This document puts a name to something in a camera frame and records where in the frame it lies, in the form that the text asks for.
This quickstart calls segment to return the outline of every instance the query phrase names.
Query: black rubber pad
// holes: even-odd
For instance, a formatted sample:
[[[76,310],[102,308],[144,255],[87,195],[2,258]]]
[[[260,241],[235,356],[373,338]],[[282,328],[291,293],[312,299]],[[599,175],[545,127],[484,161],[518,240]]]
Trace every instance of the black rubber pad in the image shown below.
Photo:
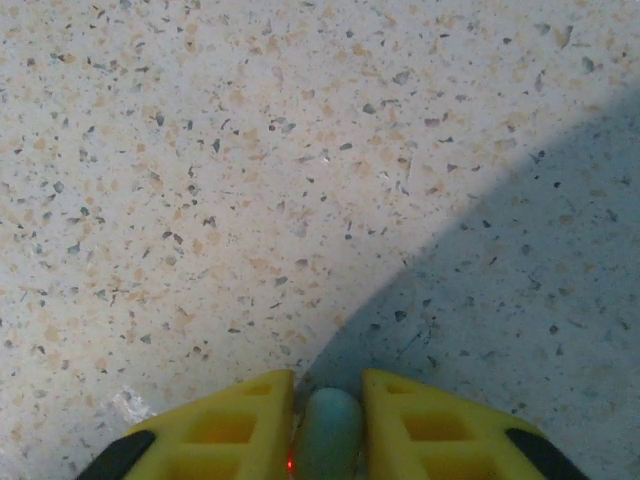
[[[510,428],[506,434],[547,480],[589,480],[546,438],[519,428]]]
[[[122,480],[155,439],[153,432],[141,430],[116,440],[76,480]]]

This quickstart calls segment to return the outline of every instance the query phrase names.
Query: sunlit floor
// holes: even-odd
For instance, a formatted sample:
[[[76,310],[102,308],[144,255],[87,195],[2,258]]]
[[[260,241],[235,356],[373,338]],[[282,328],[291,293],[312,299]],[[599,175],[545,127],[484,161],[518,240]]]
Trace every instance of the sunlit floor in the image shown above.
[[[0,6],[0,476],[382,366],[640,478],[636,1]]]

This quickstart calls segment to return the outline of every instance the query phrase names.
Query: yellow robot part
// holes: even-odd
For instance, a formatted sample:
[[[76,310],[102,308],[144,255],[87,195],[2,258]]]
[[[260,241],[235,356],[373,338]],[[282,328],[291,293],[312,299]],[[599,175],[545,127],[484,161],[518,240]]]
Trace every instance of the yellow robot part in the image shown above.
[[[523,420],[381,370],[363,395],[371,480],[545,480],[506,434],[544,439]]]
[[[276,370],[137,424],[155,440],[125,480],[285,480],[293,372]]]

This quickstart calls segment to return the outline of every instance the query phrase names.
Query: red led light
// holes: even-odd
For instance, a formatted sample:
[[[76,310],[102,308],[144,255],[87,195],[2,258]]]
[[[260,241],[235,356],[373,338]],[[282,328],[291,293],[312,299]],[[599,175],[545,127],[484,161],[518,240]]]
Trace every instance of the red led light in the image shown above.
[[[289,452],[289,458],[287,458],[287,470],[289,475],[293,475],[293,452]]]

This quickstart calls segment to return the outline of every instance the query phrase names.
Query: terrazzo floor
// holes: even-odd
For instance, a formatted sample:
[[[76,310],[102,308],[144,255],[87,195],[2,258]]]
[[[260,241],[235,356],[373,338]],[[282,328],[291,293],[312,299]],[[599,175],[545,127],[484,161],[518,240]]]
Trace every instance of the terrazzo floor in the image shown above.
[[[2,2],[0,478],[372,365],[640,478],[639,12]]]

